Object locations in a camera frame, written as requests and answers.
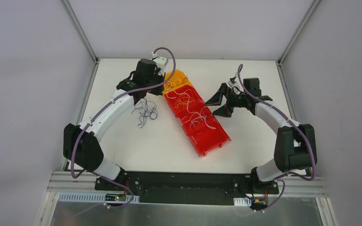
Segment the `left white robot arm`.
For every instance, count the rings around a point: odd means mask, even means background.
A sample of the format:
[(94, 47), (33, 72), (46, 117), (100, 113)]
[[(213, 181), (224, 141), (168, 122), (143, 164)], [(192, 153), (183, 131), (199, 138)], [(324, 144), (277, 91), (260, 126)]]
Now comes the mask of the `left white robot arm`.
[(63, 156), (70, 161), (73, 178), (88, 171), (107, 178), (113, 190), (124, 187), (125, 178), (120, 175), (123, 168), (105, 157), (100, 142), (108, 129), (148, 93), (162, 95), (167, 64), (168, 59), (157, 54), (140, 59), (99, 109), (79, 124), (65, 126)]

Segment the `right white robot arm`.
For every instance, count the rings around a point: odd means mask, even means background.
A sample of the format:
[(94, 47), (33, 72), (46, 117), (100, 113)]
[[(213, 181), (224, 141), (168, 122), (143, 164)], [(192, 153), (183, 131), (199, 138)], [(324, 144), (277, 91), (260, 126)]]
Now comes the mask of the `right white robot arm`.
[(236, 79), (222, 83), (205, 106), (219, 106), (213, 115), (230, 118), (234, 108), (245, 108), (263, 120), (276, 134), (274, 155), (264, 165), (255, 167), (249, 179), (249, 188), (255, 193), (266, 189), (268, 181), (286, 175), (299, 174), (297, 170), (314, 168), (317, 163), (314, 128), (288, 118), (274, 106), (269, 96), (263, 96), (258, 78), (243, 79), (239, 89)]

